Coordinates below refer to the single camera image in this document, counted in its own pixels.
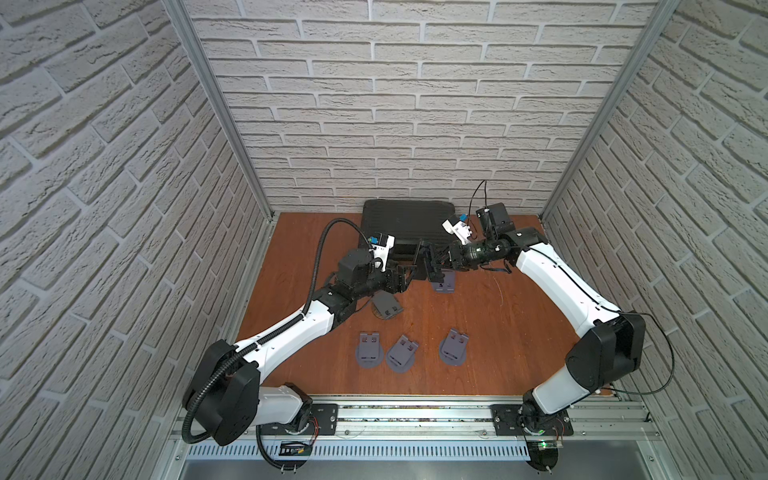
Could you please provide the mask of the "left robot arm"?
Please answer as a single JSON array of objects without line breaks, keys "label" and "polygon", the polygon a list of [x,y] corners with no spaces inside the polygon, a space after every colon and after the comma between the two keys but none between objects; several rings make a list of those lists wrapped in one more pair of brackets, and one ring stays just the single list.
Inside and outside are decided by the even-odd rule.
[{"label": "left robot arm", "polygon": [[310,423],[312,399],[293,384],[262,386],[285,360],[349,319],[358,301],[380,291],[405,291],[417,267],[385,262],[365,249],[350,251],[335,278],[312,286],[305,305],[267,330],[230,344],[218,340],[204,353],[182,405],[185,443],[208,438],[219,445],[238,439],[250,426],[281,424],[300,433]]}]

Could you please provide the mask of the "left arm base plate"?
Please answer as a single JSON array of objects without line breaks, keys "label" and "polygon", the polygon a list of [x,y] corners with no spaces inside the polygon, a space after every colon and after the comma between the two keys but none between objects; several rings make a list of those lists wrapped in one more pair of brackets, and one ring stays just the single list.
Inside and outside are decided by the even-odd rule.
[{"label": "left arm base plate", "polygon": [[338,417],[338,404],[314,403],[301,414],[301,428],[293,424],[271,423],[262,425],[261,431],[265,435],[310,436],[317,433],[319,436],[333,436],[336,434]]}]

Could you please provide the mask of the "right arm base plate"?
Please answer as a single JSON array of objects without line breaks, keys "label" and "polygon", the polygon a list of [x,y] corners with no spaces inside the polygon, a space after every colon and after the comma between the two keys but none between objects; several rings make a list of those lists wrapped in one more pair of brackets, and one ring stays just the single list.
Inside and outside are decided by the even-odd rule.
[{"label": "right arm base plate", "polygon": [[574,434],[568,412],[561,410],[554,414],[538,411],[531,403],[493,404],[491,418],[497,436],[557,436]]}]

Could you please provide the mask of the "black phone stand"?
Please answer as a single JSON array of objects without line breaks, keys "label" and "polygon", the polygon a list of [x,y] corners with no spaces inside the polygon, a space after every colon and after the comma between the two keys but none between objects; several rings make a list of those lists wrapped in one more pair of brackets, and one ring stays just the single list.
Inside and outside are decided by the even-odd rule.
[{"label": "black phone stand", "polygon": [[441,263],[433,244],[424,241],[419,243],[415,264],[416,280],[424,280],[431,283],[441,283],[444,280]]}]

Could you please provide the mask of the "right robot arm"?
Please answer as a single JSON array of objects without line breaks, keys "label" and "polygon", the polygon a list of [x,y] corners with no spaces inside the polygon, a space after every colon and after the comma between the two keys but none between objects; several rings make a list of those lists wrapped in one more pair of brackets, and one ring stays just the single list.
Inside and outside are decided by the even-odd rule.
[{"label": "right robot arm", "polygon": [[526,403],[542,415],[558,413],[606,384],[640,367],[646,323],[623,312],[583,281],[533,227],[503,232],[467,244],[456,240],[421,253],[430,280],[443,270],[469,271],[506,260],[528,276],[559,308],[579,340],[564,365],[526,394]]}]

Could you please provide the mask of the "purple-grey phone stand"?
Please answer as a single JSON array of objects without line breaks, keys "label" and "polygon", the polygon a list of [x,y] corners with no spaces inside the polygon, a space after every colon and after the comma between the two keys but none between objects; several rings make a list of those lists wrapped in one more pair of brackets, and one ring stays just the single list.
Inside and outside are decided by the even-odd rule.
[{"label": "purple-grey phone stand", "polygon": [[433,290],[441,294],[451,294],[455,291],[456,287],[456,272],[445,270],[443,271],[443,278],[441,281],[432,282],[431,286]]}]

